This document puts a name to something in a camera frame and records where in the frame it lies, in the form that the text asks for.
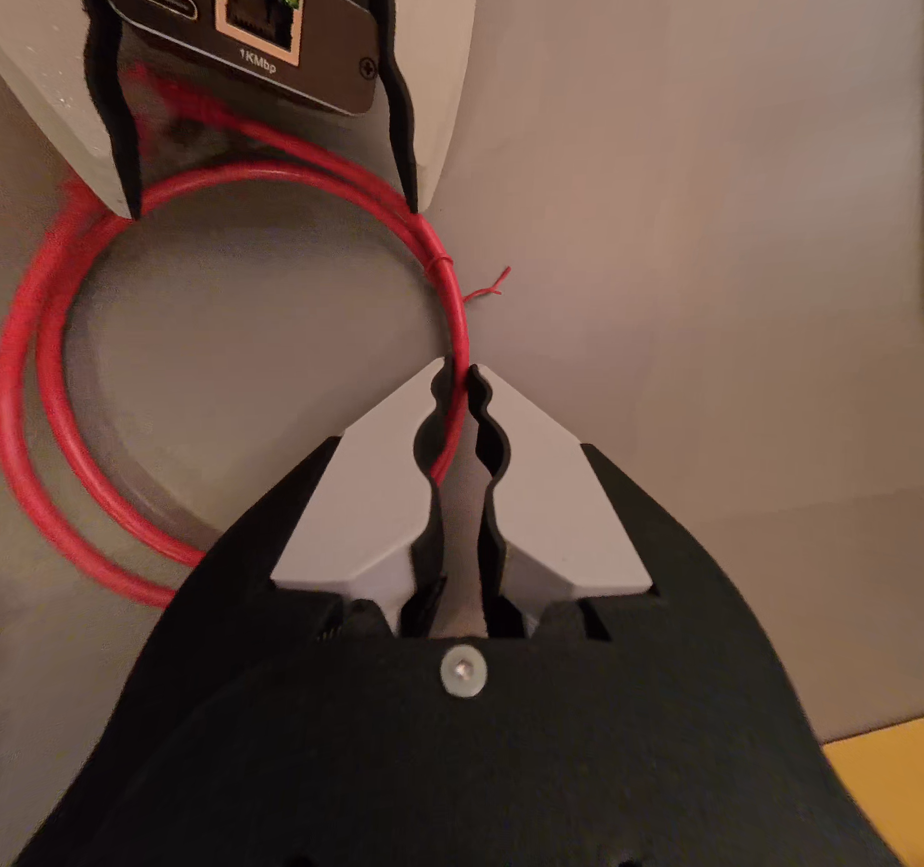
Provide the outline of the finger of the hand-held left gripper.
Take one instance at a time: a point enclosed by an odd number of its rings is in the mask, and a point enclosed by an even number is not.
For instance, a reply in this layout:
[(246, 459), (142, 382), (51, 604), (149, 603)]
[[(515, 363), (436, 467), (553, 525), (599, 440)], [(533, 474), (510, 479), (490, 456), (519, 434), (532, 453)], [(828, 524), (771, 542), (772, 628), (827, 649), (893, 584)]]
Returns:
[(1, 0), (2, 79), (112, 212), (141, 215), (141, 157), (107, 0)]
[(468, 67), (477, 0), (369, 0), (389, 137), (410, 211), (430, 206)]

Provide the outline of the yellow plastic bin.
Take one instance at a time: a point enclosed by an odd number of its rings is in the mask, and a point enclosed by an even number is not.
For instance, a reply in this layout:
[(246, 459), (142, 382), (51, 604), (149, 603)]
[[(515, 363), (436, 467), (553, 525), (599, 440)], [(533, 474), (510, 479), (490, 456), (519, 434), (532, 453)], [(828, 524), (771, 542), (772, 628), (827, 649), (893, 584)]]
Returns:
[(823, 751), (905, 865), (923, 864), (923, 719), (828, 742)]

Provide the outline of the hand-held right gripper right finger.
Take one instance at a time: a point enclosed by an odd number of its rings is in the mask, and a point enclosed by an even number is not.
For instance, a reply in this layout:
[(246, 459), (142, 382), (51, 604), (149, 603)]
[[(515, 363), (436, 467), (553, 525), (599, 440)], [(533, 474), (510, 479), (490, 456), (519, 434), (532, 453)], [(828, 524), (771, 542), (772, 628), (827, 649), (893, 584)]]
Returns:
[(482, 364), (469, 369), (468, 406), (490, 474), (478, 539), (488, 636), (527, 637), (559, 604), (648, 593), (652, 576), (578, 438)]

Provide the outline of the black ethernet splitter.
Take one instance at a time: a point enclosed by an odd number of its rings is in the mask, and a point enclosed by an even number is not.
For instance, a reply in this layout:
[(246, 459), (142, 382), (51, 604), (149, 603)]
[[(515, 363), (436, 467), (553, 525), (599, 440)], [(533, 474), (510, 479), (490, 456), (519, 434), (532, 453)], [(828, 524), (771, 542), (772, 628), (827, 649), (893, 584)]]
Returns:
[(344, 116), (368, 111), (378, 75), (368, 0), (108, 0), (151, 44), (287, 99)]

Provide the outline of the red twist tie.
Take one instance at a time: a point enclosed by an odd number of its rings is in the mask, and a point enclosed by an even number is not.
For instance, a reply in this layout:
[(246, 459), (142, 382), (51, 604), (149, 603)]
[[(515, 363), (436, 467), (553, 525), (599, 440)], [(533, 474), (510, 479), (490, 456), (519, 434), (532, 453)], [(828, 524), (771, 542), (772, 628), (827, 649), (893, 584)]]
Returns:
[(511, 275), (512, 267), (509, 265), (504, 267), (493, 283), (477, 288), (468, 294), (463, 294), (459, 287), (455, 261), (449, 254), (444, 252), (433, 256), (433, 259), (428, 260), (423, 266), (423, 271), (434, 288), (440, 292), (445, 290), (452, 298), (458, 298), (459, 305), (468, 305), (468, 303), (478, 298), (502, 295), (502, 285)]

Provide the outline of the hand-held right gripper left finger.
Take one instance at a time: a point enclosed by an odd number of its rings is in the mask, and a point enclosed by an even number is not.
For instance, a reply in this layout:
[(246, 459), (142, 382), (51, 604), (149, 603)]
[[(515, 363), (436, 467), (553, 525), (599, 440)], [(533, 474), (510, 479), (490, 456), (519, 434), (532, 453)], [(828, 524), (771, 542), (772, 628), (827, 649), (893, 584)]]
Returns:
[(430, 634), (445, 588), (432, 469), (453, 358), (438, 358), (349, 425), (272, 573), (280, 588), (376, 604), (396, 635)]

